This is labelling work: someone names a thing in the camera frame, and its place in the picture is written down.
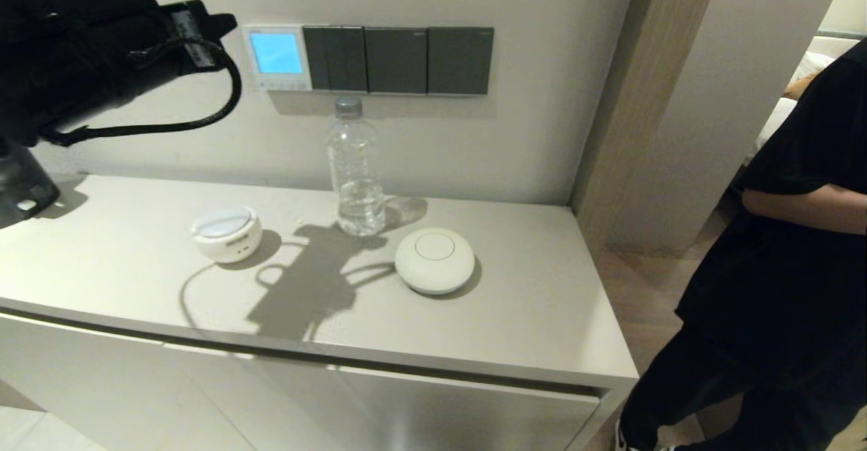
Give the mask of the white wall thermostat panel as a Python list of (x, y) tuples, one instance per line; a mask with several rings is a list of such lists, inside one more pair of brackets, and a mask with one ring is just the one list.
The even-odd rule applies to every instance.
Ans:
[(300, 24), (248, 25), (242, 40), (252, 84), (266, 92), (312, 92), (312, 74)]

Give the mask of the person's bare forearm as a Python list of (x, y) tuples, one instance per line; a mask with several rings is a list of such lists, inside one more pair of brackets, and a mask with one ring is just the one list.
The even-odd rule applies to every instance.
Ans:
[(745, 190), (742, 202), (753, 215), (813, 229), (867, 236), (867, 194), (826, 185), (809, 194)]

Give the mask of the black plastic appliance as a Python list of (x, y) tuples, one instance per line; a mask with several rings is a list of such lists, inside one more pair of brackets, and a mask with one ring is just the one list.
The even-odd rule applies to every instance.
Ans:
[(0, 229), (37, 216), (60, 195), (30, 149), (0, 138)]

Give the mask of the white round speaker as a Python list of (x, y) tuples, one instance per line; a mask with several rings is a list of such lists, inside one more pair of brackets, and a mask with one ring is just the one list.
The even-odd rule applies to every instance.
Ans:
[(263, 226), (245, 205), (208, 210), (196, 217), (190, 235), (198, 250), (216, 263), (238, 263), (260, 246)]

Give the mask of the clear plastic water bottle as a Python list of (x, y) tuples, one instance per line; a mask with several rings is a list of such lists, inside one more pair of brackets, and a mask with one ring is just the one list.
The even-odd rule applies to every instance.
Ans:
[(344, 232), (372, 237), (386, 225), (385, 195), (377, 173), (377, 130), (364, 117), (362, 100), (335, 100), (335, 122), (327, 138), (337, 219)]

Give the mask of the grey cabinet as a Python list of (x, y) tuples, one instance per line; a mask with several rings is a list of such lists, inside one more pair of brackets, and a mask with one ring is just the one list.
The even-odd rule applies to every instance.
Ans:
[[(208, 210), (245, 205), (263, 236), (216, 263), (191, 239)], [(566, 207), (391, 198), (384, 233), (339, 229), (331, 192), (91, 175), (62, 204), (0, 230), (0, 315), (294, 360), (582, 393), (599, 399), (580, 451), (638, 371)], [(474, 250), (457, 293), (416, 293), (397, 245), (425, 228)]]

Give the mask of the white flat dome device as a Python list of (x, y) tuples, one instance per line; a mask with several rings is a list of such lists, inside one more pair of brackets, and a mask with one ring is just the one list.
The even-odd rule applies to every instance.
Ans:
[(394, 269), (416, 293), (445, 296), (457, 293), (471, 279), (476, 256), (457, 232), (425, 228), (406, 235), (394, 254)]

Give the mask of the grey cabinet door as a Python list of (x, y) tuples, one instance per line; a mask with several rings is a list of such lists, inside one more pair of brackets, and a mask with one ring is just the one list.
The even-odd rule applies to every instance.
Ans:
[(109, 451), (255, 451), (161, 342), (0, 315), (0, 379)]
[(167, 344), (258, 451), (564, 451), (599, 399)]

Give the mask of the bed with white duvet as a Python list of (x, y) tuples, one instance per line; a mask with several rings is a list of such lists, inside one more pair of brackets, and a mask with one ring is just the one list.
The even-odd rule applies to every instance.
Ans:
[(767, 121), (762, 127), (761, 132), (755, 140), (755, 154), (762, 149), (765, 143), (780, 129), (784, 121), (792, 114), (794, 108), (798, 106), (796, 100), (790, 98), (780, 98), (772, 109)]

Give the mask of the white shoe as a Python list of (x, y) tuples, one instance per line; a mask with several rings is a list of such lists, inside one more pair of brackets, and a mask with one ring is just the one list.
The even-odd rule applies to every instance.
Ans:
[[(627, 442), (625, 435), (622, 432), (622, 426), (620, 426), (620, 420), (617, 420), (615, 423), (615, 439), (613, 445), (613, 451), (641, 451), (637, 448), (632, 448)], [(659, 451), (681, 451), (678, 447), (665, 447), (661, 448)]]

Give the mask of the brown pillow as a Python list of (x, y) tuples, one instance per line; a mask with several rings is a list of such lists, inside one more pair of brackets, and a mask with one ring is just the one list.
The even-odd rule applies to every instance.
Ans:
[(789, 83), (786, 88), (784, 88), (784, 93), (782, 94), (782, 97), (790, 100), (800, 100), (806, 89), (810, 86), (811, 82), (819, 74), (820, 72), (812, 72), (811, 74), (807, 74), (804, 77), (800, 77), (799, 80)]

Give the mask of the white pillow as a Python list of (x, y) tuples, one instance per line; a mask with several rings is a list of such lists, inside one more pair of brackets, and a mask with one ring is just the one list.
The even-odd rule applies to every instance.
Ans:
[(807, 51), (800, 59), (799, 65), (796, 66), (789, 83), (796, 83), (796, 81), (800, 81), (804, 77), (815, 74), (815, 72), (821, 72), (827, 66), (835, 62), (835, 60), (835, 57), (827, 56), (823, 53)]

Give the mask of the beige padded headboard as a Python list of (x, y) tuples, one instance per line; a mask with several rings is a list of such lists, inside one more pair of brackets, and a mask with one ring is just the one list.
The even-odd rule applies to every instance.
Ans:
[(864, 39), (867, 39), (867, 33), (820, 29), (812, 38), (808, 51), (837, 58)]

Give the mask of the dark grey triple switch panel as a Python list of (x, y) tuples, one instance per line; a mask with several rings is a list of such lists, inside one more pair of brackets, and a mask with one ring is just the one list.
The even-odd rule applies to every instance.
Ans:
[(364, 28), (305, 25), (301, 31), (313, 90), (369, 92)]

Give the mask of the wooden door frame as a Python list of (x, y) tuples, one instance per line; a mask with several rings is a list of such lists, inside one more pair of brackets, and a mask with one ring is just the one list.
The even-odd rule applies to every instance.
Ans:
[(570, 196), (589, 256), (613, 233), (710, 0), (631, 0)]

